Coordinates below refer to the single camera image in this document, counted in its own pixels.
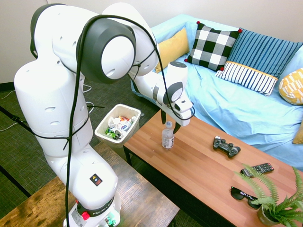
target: wooden table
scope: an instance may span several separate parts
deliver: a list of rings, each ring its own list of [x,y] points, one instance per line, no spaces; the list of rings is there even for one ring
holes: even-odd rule
[[[257,210],[251,208],[246,199],[238,201],[231,196],[231,186],[254,195],[249,185],[234,173],[244,168],[242,163],[250,166],[266,162],[272,164],[275,170],[267,175],[278,187],[280,202],[296,190],[295,175],[289,165],[195,117],[188,126],[181,127],[176,133],[171,150],[166,150],[161,145],[163,129],[158,112],[125,143],[126,150],[130,150],[235,226],[264,226],[257,217]],[[239,146],[241,151],[230,159],[219,149],[214,150],[215,136]]]
[[[119,227],[166,227],[179,208],[131,168],[105,144],[95,150],[112,166],[119,178],[121,222]],[[58,177],[0,220],[0,226],[62,227],[65,219],[65,185]],[[69,208],[75,203],[70,194]]]

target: sunglasses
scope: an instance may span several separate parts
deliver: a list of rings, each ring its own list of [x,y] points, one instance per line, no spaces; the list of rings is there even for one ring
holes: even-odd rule
[[[255,205],[251,203],[252,201],[257,200],[258,199],[257,197],[248,195],[245,192],[241,191],[240,189],[232,187],[231,194],[232,197],[237,200],[242,200],[244,197],[246,197],[248,204],[254,209],[258,209],[261,206],[261,204]]]

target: white wall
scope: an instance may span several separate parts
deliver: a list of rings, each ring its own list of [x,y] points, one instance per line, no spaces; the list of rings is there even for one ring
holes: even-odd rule
[[[30,21],[46,0],[0,0],[0,84],[12,82],[18,69],[33,61]]]
[[[302,0],[48,0],[101,13],[116,2],[133,5],[152,27],[178,14],[243,27],[294,42],[303,41]],[[30,19],[47,0],[0,1],[0,83],[34,58],[29,51]]]

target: plastic water bottle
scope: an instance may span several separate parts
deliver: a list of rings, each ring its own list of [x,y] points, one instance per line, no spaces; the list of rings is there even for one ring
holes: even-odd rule
[[[166,122],[165,127],[162,131],[162,146],[166,149],[171,149],[174,145],[175,138],[172,122]]]

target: black game controller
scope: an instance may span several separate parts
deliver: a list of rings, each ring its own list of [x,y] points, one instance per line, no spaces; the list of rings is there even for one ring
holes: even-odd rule
[[[232,143],[226,143],[226,140],[221,139],[220,136],[215,136],[213,148],[214,150],[219,148],[224,151],[228,157],[234,157],[241,150],[239,147],[234,147]]]

